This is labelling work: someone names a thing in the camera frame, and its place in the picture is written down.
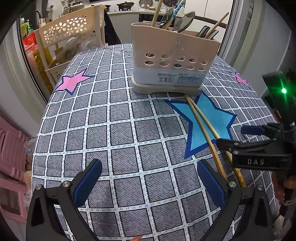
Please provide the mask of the person right hand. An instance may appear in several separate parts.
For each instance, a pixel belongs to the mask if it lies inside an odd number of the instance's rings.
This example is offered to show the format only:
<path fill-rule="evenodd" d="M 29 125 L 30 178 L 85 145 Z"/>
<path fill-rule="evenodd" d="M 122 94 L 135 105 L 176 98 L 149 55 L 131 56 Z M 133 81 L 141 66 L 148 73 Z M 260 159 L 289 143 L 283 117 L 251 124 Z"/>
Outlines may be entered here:
<path fill-rule="evenodd" d="M 271 178 L 276 199 L 281 204 L 285 205 L 285 189 L 295 189 L 295 176 L 290 176 L 281 182 L 278 178 L 278 174 L 276 172 L 272 172 Z"/>

